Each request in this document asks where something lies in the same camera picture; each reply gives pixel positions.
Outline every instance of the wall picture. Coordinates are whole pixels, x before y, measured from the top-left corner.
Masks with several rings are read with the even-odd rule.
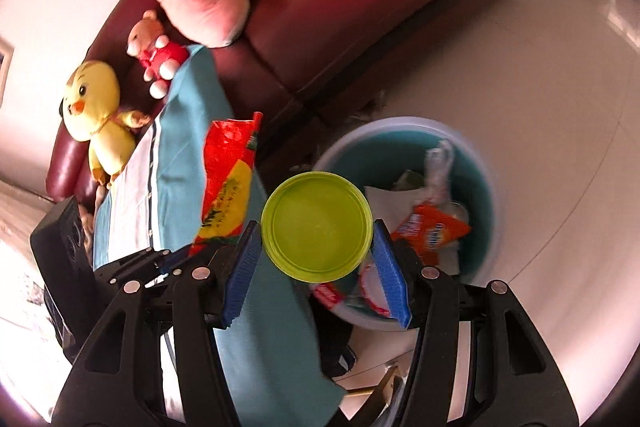
[[[2,96],[4,95],[4,86],[6,84],[6,77],[9,72],[9,63],[11,62],[11,55],[14,54],[14,49],[8,42],[0,38],[0,107],[2,107]]]

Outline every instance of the red package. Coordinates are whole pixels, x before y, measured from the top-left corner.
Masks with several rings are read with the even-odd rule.
[[[471,227],[463,221],[429,204],[418,204],[391,234],[391,239],[405,239],[423,263],[436,265],[439,263],[436,250],[470,231]]]
[[[253,120],[224,120],[211,124],[204,143],[207,186],[202,199],[202,226],[189,255],[212,239],[235,243],[249,205],[252,169],[262,114]]]

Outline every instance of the silver rivet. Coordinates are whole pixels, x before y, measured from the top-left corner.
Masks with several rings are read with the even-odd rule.
[[[209,277],[211,274],[211,270],[206,266],[200,266],[191,272],[191,277],[193,277],[196,281],[202,281]]]
[[[491,283],[491,289],[494,292],[499,293],[500,295],[504,295],[505,293],[507,293],[509,287],[502,281],[493,281]]]
[[[124,293],[135,293],[140,289],[140,281],[129,281],[124,285]]]
[[[425,266],[424,268],[422,268],[420,273],[425,279],[433,280],[440,277],[440,270],[434,268],[433,266]]]

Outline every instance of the orange wrapper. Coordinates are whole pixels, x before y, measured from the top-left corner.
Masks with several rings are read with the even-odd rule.
[[[234,244],[249,206],[251,178],[262,113],[253,120],[224,120],[211,124],[204,142],[207,186],[202,199],[202,226],[189,255],[213,239]]]
[[[440,261],[436,250],[470,231],[471,227],[463,221],[429,204],[418,204],[391,234],[391,239],[405,239],[423,263],[436,265]]]

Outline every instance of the red leather sofa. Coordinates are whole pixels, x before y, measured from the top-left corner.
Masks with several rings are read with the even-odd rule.
[[[212,54],[236,116],[264,114],[257,166],[266,187],[308,161],[333,127],[492,1],[251,0],[242,36]],[[161,13],[155,0],[120,0],[86,58],[115,69],[124,107],[157,112],[142,68],[126,54],[131,27],[151,8]],[[165,23],[172,38],[187,43]],[[55,200],[75,194],[93,207],[87,149],[61,124],[47,175]]]

